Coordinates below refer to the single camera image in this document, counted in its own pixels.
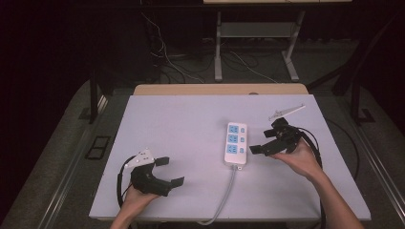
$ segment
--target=person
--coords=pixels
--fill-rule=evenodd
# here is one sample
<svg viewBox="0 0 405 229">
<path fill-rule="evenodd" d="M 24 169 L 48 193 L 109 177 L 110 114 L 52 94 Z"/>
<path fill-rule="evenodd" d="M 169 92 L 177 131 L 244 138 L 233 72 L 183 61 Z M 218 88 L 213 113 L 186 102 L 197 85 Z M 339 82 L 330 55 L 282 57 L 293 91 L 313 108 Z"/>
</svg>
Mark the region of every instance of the person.
<svg viewBox="0 0 405 229">
<path fill-rule="evenodd" d="M 330 229 L 364 228 L 352 209 L 333 186 L 329 177 L 319 166 L 312 149 L 303 138 L 299 140 L 292 153 L 278 153 L 270 157 L 285 162 L 295 173 L 305 177 L 312 183 L 319 198 L 321 198 Z M 128 228 L 135 217 L 157 197 L 157 195 L 153 194 L 143 194 L 131 186 L 111 229 Z"/>
</svg>

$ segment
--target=gray floor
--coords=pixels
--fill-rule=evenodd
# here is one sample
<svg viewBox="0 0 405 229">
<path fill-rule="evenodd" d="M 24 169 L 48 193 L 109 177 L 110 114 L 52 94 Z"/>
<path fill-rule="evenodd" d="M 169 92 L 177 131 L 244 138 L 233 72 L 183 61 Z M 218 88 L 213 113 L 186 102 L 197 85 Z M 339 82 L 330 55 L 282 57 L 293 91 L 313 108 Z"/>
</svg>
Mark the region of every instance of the gray floor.
<svg viewBox="0 0 405 229">
<path fill-rule="evenodd" d="M 231 52 L 237 53 L 254 71 L 271 77 L 279 83 L 289 83 L 288 73 L 281 58 L 280 51 L 287 42 L 268 40 L 262 43 L 224 43 L 223 83 L 271 83 L 256 73 L 246 71 Z M 339 67 L 351 56 L 356 43 L 352 41 L 332 41 L 299 43 L 293 53 L 292 60 L 300 76 L 300 82 L 307 84 Z M 171 56 L 172 62 L 183 66 L 183 71 L 190 71 L 192 77 L 201 76 L 205 83 L 215 83 L 213 65 L 210 64 L 213 52 L 202 58 L 178 60 Z M 180 52 L 169 51 L 170 55 Z M 173 69 L 163 69 L 171 77 L 171 82 L 182 81 L 181 76 Z M 185 78 L 186 83 L 199 81 Z M 160 83 L 168 83 L 163 75 Z M 333 80 L 313 91 L 324 117 L 332 122 L 330 131 L 354 174 L 356 156 L 349 137 L 340 129 L 348 132 L 359 150 L 360 167 L 357 186 L 363 194 L 371 213 L 372 220 L 363 222 L 366 228 L 404 228 L 392 201 L 387 195 L 382 181 L 368 160 L 368 152 L 374 151 L 389 172 L 399 193 L 405 191 L 404 174 L 405 140 L 384 111 L 375 103 L 373 97 L 365 90 L 361 93 L 361 108 L 368 109 L 375 123 L 366 123 L 361 127 L 353 125 L 349 118 L 349 94 L 335 97 L 330 92 Z M 83 110 L 89 108 L 89 84 L 84 84 L 73 97 L 66 113 L 55 129 L 41 158 L 38 160 L 13 204 L 8 216 L 1 225 L 8 228 L 109 228 L 110 222 L 90 219 L 93 198 L 105 163 L 108 159 L 113 139 L 117 133 L 129 94 L 133 89 L 119 88 L 112 96 L 108 96 L 100 105 L 100 115 L 93 125 L 88 120 L 80 119 Z M 98 135 L 111 138 L 102 160 L 88 160 L 84 156 Z M 290 223 L 291 228 L 304 228 L 301 224 Z M 198 224 L 187 224 L 181 228 L 196 228 Z M 246 225 L 244 228 L 279 228 L 279 225 Z"/>
</svg>

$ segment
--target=hand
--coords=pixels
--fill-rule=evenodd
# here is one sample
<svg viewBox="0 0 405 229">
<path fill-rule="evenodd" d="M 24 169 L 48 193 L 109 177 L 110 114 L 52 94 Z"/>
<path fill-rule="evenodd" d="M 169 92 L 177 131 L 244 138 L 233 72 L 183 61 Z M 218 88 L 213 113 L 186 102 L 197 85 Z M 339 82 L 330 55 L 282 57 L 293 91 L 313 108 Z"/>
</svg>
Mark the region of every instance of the hand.
<svg viewBox="0 0 405 229">
<path fill-rule="evenodd" d="M 284 161 L 295 173 L 306 177 L 308 180 L 324 173 L 316 161 L 312 149 L 303 138 L 300 138 L 292 153 L 278 153 L 271 157 Z"/>
<path fill-rule="evenodd" d="M 153 199 L 158 197 L 159 196 L 155 194 L 143 194 L 140 190 L 135 189 L 134 186 L 131 185 L 127 190 L 122 207 L 111 225 L 111 229 L 128 228 L 135 217 L 139 215 Z"/>
</svg>

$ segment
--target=white power strip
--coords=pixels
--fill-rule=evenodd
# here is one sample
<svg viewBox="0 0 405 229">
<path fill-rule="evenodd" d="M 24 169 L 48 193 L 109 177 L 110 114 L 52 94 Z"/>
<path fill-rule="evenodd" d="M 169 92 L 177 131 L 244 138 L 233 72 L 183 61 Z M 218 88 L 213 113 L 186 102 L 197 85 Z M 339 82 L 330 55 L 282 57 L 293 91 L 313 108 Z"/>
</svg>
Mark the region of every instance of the white power strip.
<svg viewBox="0 0 405 229">
<path fill-rule="evenodd" d="M 247 125 L 229 122 L 226 129 L 225 164 L 242 170 L 247 158 Z"/>
</svg>

